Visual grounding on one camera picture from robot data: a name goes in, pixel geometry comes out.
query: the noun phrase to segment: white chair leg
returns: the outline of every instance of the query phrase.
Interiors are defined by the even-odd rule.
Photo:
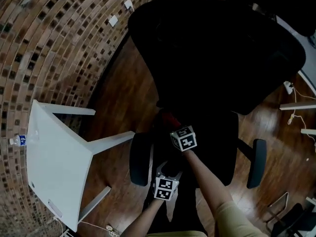
[[[280,110],[299,110],[299,109],[314,109],[316,108],[316,101],[298,102],[280,105]]]
[[[111,188],[107,186],[101,193],[94,198],[80,213],[78,218],[78,223],[80,223],[90,211],[110,192]]]
[[[88,142],[88,147],[93,152],[94,155],[96,155],[99,152],[102,152],[106,149],[112,148],[118,144],[121,144],[127,140],[130,140],[134,137],[135,133],[132,131],[121,133],[118,135],[114,135],[111,137],[94,140],[91,142]]]
[[[309,203],[312,203],[314,206],[316,206],[316,200],[315,200],[315,198],[306,197],[306,200],[307,200]]]
[[[315,129],[301,129],[301,133],[316,135],[316,130]]]
[[[43,108],[46,108],[52,113],[61,114],[75,114],[75,115],[94,115],[95,110],[81,107],[65,106],[65,105],[53,105],[46,103],[39,103]]]

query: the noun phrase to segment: sleeve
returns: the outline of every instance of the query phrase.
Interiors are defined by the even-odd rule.
[[[233,201],[217,209],[215,221],[216,234],[220,237],[267,237],[250,223]]]

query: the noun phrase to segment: wall outlet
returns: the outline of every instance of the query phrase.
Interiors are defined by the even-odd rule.
[[[131,7],[133,7],[132,0],[126,0],[124,5],[125,5],[126,9],[130,9]]]
[[[118,18],[114,15],[110,20],[109,23],[112,27],[118,22]]]
[[[287,91],[287,94],[291,95],[292,91],[293,91],[293,86],[289,81],[285,81],[284,83],[284,87]]]

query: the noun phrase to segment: chair armrest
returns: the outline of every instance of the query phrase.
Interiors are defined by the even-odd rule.
[[[267,143],[265,140],[255,139],[253,148],[238,139],[239,150],[250,160],[247,188],[252,189],[260,185],[267,160]]]
[[[150,152],[153,139],[149,132],[136,133],[129,152],[129,174],[132,183],[146,186],[148,183]]]

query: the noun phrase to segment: white tabletop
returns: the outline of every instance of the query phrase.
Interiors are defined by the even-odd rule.
[[[93,153],[86,141],[34,100],[27,135],[27,173],[32,190],[72,230]],[[51,201],[56,208],[52,210]]]

